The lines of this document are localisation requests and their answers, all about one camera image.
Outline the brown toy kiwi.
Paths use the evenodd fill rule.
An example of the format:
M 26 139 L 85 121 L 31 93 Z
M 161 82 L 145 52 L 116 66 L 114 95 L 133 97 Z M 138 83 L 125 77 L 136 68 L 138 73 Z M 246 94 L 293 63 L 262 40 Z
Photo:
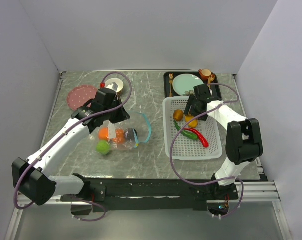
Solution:
M 175 110 L 174 111 L 174 113 L 173 113 L 173 115 L 172 115 L 172 117 L 173 117 L 173 119 L 175 120 L 175 121 L 181 121 L 182 119 L 183 119 L 183 117 L 184 117 L 184 112 L 182 111 L 182 110 Z

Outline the green toy cucumber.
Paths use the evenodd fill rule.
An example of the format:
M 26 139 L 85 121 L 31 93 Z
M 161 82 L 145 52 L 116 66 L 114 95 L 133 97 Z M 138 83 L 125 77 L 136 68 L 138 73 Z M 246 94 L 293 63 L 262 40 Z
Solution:
M 178 125 L 178 123 L 175 120 L 173 121 L 173 123 L 174 123 L 174 126 L 175 126 L 176 130 L 179 131 L 181 129 L 181 127 Z M 193 141 L 197 141 L 198 140 L 198 136 L 196 134 L 192 133 L 192 132 L 188 132 L 186 130 L 182 130 L 181 134 L 184 137 L 187 137 L 190 140 L 193 140 Z

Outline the red toy chili pepper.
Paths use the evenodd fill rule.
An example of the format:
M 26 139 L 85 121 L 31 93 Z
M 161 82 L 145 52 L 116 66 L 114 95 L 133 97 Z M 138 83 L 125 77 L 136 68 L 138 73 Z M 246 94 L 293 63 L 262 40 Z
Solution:
M 185 128 L 185 130 L 194 133 L 195 135 L 197 135 L 198 139 L 201 141 L 202 145 L 204 148 L 208 148 L 209 147 L 209 143 L 206 140 L 206 138 L 196 129 L 194 128 Z

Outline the orange toy tangerine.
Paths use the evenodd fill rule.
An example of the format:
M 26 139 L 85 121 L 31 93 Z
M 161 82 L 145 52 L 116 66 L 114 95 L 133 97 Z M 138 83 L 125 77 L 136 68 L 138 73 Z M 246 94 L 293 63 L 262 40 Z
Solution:
M 125 142 L 124 131 L 122 129 L 115 129 L 115 135 L 116 136 L 112 139 L 115 144 L 120 145 Z
M 100 128 L 99 131 L 98 131 L 97 136 L 98 136 L 99 140 L 108 141 L 109 140 L 108 128 L 107 127 Z

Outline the clear zip top bag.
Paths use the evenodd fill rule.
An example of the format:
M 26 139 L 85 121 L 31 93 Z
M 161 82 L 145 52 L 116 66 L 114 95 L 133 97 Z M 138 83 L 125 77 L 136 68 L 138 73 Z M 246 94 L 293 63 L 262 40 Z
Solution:
M 105 121 L 96 130 L 95 151 L 100 155 L 107 155 L 111 151 L 128 151 L 147 143 L 152 128 L 144 113 L 128 111 L 129 119 L 110 123 Z

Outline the dark purple toy mangosteen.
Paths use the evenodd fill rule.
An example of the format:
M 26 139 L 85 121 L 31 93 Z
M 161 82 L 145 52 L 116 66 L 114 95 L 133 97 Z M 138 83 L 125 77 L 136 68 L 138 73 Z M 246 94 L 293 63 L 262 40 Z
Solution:
M 137 131 L 133 128 L 127 128 L 124 131 L 124 138 L 126 141 L 135 141 L 135 138 L 137 137 Z

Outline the green toy apple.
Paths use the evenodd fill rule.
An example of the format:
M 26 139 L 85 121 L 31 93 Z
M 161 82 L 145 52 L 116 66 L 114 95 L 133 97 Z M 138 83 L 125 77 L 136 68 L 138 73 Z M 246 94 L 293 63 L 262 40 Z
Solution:
M 97 153 L 101 155 L 107 155 L 110 151 L 110 145 L 106 140 L 100 140 L 95 147 Z

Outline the yellow toy lemon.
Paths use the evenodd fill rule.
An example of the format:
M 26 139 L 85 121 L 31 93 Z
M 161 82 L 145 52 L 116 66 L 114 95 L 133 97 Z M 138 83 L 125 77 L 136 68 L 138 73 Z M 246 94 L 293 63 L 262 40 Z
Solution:
M 191 121 L 192 119 L 193 119 L 193 116 L 191 116 L 191 115 L 185 116 L 185 121 L 186 121 L 186 122 L 189 122 L 189 121 Z M 188 124 L 188 127 L 189 127 L 189 128 L 196 128 L 197 125 L 198 125 L 198 120 L 195 119 L 195 120 L 191 121 L 191 122 Z

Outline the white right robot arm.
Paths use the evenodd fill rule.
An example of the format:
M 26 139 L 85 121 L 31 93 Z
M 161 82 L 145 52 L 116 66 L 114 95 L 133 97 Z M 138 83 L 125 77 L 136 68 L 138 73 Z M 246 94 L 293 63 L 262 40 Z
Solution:
M 259 122 L 238 114 L 227 105 L 228 102 L 211 95 L 206 84 L 195 86 L 193 90 L 184 113 L 203 121 L 211 117 L 226 129 L 226 159 L 213 175 L 217 182 L 209 188 L 213 198 L 221 199 L 227 194 L 226 186 L 233 184 L 241 171 L 263 154 Z

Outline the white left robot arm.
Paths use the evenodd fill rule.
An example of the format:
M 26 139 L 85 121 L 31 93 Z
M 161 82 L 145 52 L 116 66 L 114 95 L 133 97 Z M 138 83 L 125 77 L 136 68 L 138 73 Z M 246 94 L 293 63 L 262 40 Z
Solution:
M 114 90 L 98 89 L 94 99 L 76 109 L 63 128 L 41 149 L 26 159 L 13 161 L 14 192 L 22 193 L 38 206 L 58 195 L 73 195 L 79 201 L 86 200 L 90 195 L 89 182 L 80 175 L 53 176 L 55 168 L 82 139 L 105 121 L 116 124 L 129 118 Z

